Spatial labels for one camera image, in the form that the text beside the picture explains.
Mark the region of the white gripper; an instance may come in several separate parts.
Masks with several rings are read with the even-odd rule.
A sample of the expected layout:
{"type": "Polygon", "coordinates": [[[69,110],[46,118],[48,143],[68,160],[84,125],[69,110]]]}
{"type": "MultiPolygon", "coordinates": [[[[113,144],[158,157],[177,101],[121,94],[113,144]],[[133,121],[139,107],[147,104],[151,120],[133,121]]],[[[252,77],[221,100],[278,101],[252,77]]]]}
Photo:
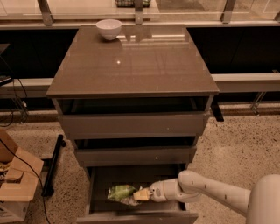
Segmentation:
{"type": "Polygon", "coordinates": [[[149,188],[143,188],[134,192],[133,197],[135,200],[147,201],[151,199],[155,202],[163,202],[165,201],[163,182],[155,182],[149,188]]]}

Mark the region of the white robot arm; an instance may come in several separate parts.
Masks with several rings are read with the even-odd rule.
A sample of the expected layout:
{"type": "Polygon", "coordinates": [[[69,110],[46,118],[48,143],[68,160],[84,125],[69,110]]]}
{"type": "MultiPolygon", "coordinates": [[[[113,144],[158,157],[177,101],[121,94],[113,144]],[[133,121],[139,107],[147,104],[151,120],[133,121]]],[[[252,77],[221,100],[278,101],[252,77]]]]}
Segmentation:
{"type": "Polygon", "coordinates": [[[261,177],[251,190],[184,170],[133,193],[135,200],[191,202],[204,194],[246,218],[246,224],[280,224],[280,175],[261,177]]]}

